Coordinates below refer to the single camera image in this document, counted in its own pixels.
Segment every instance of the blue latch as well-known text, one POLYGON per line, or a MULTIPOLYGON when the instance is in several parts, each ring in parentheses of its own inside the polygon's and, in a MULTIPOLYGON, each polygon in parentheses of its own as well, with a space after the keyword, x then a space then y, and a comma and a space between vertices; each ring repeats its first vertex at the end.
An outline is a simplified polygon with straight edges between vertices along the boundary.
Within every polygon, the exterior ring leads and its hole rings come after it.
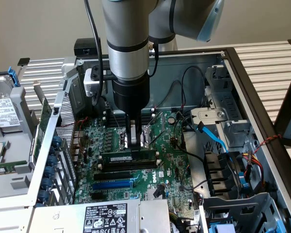
POLYGON ((249 188, 249 184, 246 182, 242 171, 238 173, 238 176, 239 176, 239 180, 241 181, 243 187, 244 188, 249 188))
POLYGON ((285 228, 285 225, 283 224, 283 221, 280 219, 280 220, 277 220, 276 229, 270 228, 267 230, 266 233, 286 233, 286 232, 287 232, 287 230, 285 228))
POLYGON ((19 82, 18 82, 17 74, 16 74, 15 70, 12 69, 12 67, 9 67, 8 74, 11 76, 11 78, 12 78, 12 80, 14 82, 14 85, 15 86, 20 86, 19 82))

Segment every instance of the screw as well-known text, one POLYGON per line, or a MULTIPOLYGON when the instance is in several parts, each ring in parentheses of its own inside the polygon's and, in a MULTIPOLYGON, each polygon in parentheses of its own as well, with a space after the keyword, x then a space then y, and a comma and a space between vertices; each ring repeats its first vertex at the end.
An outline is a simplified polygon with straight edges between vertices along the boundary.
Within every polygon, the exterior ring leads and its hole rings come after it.
POLYGON ((224 117, 225 117, 225 113, 222 112, 222 111, 219 111, 219 112, 217 113, 217 116, 218 116, 219 118, 224 118, 224 117))

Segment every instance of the black cable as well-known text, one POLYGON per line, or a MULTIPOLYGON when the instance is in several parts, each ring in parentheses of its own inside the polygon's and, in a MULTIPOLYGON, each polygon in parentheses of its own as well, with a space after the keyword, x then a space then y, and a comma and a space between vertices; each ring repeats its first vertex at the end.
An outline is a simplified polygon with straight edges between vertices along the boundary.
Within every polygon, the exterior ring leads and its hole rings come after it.
MULTIPOLYGON (((179 121, 180 121, 180 118, 176 121, 176 123, 175 123, 175 125, 174 125, 174 138, 176 138, 176 126, 178 125, 178 122, 179 122, 179 121)), ((202 158, 200 158, 199 156, 197 156, 196 154, 189 153, 189 152, 185 151, 184 149, 182 149, 182 148, 178 145, 178 143, 176 143, 176 147, 177 147, 180 151, 182 151, 183 153, 188 154, 188 155, 190 155, 190 156, 193 156, 193 157, 199 159, 201 162, 204 162, 204 160, 203 160, 202 158)))
POLYGON ((230 167, 228 161, 227 161, 227 166, 228 166, 228 169, 231 171, 233 179, 235 181, 235 184, 236 184, 236 187, 237 187, 237 199, 238 199, 239 198, 239 183, 238 183, 238 179, 237 179, 235 173, 233 172, 232 168, 230 167))
POLYGON ((207 180, 204 180, 204 181, 200 182, 198 185, 196 185, 196 186, 194 186, 194 187, 192 187, 192 188, 186 188, 186 187, 184 187, 184 186, 183 186, 183 188, 184 188, 184 190, 186 190, 186 191, 193 191, 194 189, 198 188, 199 186, 201 186, 201 185, 202 185, 203 183, 205 183, 205 182, 207 182, 207 180))
POLYGON ((101 44, 100 44, 100 40, 98 37, 98 32, 97 32, 97 28, 94 22, 94 18, 91 12, 91 8, 89 6, 88 0, 84 0, 84 4, 85 4, 85 9, 87 12, 87 16, 89 18, 89 22, 91 24, 92 27, 92 31, 93 31, 93 35, 94 35, 94 40, 95 40, 95 44, 96 44, 96 48, 97 48, 97 57, 98 57, 98 62, 99 62, 99 87, 98 87, 98 93, 95 97, 95 99, 93 100, 93 105, 95 106, 98 101, 99 98, 101 96, 102 93, 102 86, 103 86, 103 63, 102 63, 102 51, 101 51, 101 44))
POLYGON ((100 96, 100 98, 102 98, 103 101, 107 102, 107 98, 105 98, 104 96, 100 96))
POLYGON ((188 126, 192 129, 192 131, 195 132, 194 128, 193 128, 193 127, 189 124, 189 122, 187 121, 188 119, 191 119, 191 116, 186 116, 186 117, 183 119, 183 121, 182 121, 182 123, 181 123, 181 128, 183 129, 183 122, 185 121, 185 122, 188 124, 188 126))
POLYGON ((186 72, 189 69, 191 69, 191 68, 197 69, 200 72, 200 74, 202 75, 202 79, 203 79, 202 80, 203 81, 203 91, 204 91, 204 95, 205 95, 205 79, 206 79, 206 77, 205 77, 205 74, 203 73, 202 69, 200 67, 198 67, 198 66, 190 66, 190 67, 187 67, 186 70, 184 71, 183 75, 182 75, 182 78, 181 78, 181 103, 182 103, 182 109, 183 109, 183 107, 186 104, 186 98, 185 98, 184 90, 183 90, 183 80, 184 80, 184 76, 185 76, 186 72))
POLYGON ((168 90, 166 96, 165 96, 164 99, 162 99, 162 101, 161 101, 161 102, 156 106, 156 108, 158 108, 159 106, 161 106, 161 105, 165 102, 165 100, 167 99, 167 97, 170 95, 170 93, 171 93, 171 91, 172 91, 174 85, 177 84, 177 83, 178 83, 179 85, 181 85, 181 82, 180 82, 179 80, 174 80, 174 81, 171 83, 171 85, 170 85, 170 87, 169 87, 169 90, 168 90))
POLYGON ((200 182, 198 185, 192 187, 192 188, 187 188, 183 185, 183 179, 184 179, 184 176, 185 176, 185 173, 187 171, 187 168, 184 170, 183 174, 182 174, 182 177, 180 178, 180 184, 183 186, 183 189, 186 190, 186 191, 194 191, 194 189, 196 189, 197 187, 199 187, 200 185, 202 185, 203 183, 207 182, 207 180, 204 180, 202 182, 200 182))
POLYGON ((151 75, 149 75, 149 78, 151 78, 151 77, 153 77, 155 75, 158 63, 159 63, 159 60, 155 59, 154 70, 153 70, 153 73, 151 75))
POLYGON ((151 75, 149 75, 149 78, 151 78, 151 77, 153 77, 155 75, 156 69, 157 69, 157 65, 159 63, 159 44, 158 43, 154 43, 153 47, 154 47, 154 51, 155 51, 155 66, 154 66, 153 73, 151 75))

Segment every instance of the green circuit board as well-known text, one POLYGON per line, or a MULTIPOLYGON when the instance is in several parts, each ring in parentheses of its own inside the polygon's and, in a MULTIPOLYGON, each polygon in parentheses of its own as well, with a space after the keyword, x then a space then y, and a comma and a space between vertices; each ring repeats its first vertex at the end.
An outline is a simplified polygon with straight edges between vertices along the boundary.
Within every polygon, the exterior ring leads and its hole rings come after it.
MULTIPOLYGON (((188 165, 188 157, 178 149, 174 149, 170 143, 170 138, 174 136, 174 126, 169 125, 169 117, 176 118, 175 113, 164 111, 151 124, 149 130, 149 141, 153 140, 162 131, 161 136, 149 146, 149 150, 159 152, 158 159, 160 163, 155 169, 143 169, 131 171, 131 177, 136 178, 132 188, 102 189, 93 191, 93 184, 100 181, 94 180, 94 175, 101 173, 97 167, 97 162, 101 153, 127 151, 123 149, 119 132, 122 128, 105 128, 99 119, 91 119, 84 126, 84 132, 88 135, 85 141, 85 147, 92 148, 88 155, 87 163, 83 162, 83 157, 79 156, 78 166, 76 168, 78 175, 78 185, 75 194, 75 204, 91 203, 96 201, 129 200, 137 199, 152 200, 153 192, 158 185, 163 184, 166 192, 166 199, 170 211, 177 212, 178 216, 193 217, 194 208, 189 207, 189 200, 193 200, 192 192, 185 191, 175 177, 175 170, 178 170, 179 176, 182 176, 188 165), (93 192, 103 192, 102 200, 93 200, 93 192)), ((176 128, 176 138, 179 138, 180 127, 176 128)), ((186 187, 192 186, 190 173, 184 176, 183 184, 186 187)))

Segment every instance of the blue connector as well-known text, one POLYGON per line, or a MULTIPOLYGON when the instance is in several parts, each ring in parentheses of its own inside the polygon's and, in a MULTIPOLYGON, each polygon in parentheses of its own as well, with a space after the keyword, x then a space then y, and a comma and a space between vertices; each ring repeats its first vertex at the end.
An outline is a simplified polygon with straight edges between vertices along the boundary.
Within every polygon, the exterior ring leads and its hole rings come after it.
POLYGON ((226 151, 226 153, 228 153, 228 150, 227 150, 227 148, 226 148, 226 146, 225 146, 225 143, 222 141, 222 140, 220 140, 219 138, 217 138, 204 124, 203 124, 203 122, 201 121, 199 124, 198 124, 198 126, 197 126, 197 128, 196 128, 196 130, 199 130, 201 133, 203 133, 203 132, 205 132, 206 134, 208 134, 208 136, 209 137, 211 137, 214 141, 216 141, 216 142, 218 142, 218 143, 220 143, 221 145, 222 145, 222 147, 225 149, 225 151, 226 151))

